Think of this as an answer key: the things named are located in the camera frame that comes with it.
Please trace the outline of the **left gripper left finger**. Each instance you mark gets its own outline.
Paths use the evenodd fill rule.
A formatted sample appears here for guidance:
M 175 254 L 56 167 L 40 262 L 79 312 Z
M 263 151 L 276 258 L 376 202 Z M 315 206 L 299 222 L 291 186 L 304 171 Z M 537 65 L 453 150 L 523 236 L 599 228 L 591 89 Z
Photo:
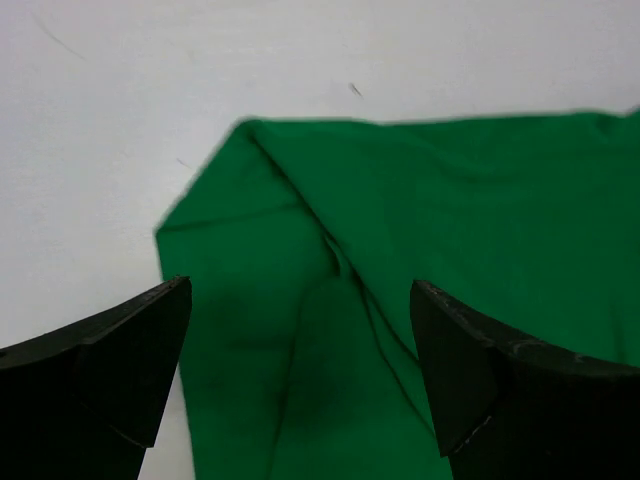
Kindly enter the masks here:
M 175 277 L 2 348 L 2 478 L 137 478 L 159 432 L 191 310 L 191 281 Z

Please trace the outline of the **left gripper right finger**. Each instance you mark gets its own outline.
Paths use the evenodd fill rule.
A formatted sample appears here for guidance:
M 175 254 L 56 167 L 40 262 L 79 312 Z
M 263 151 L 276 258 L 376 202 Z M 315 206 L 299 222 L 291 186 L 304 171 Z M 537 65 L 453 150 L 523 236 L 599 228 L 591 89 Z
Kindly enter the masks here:
M 426 281 L 410 317 L 456 479 L 635 479 L 639 371 L 544 342 Z

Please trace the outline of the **green t shirt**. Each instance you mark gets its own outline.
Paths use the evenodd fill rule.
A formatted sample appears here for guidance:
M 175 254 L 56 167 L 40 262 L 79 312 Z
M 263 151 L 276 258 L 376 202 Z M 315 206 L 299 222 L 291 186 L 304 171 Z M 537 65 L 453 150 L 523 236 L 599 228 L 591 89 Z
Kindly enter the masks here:
M 412 283 L 637 365 L 639 116 L 249 119 L 156 242 L 197 478 L 447 479 Z

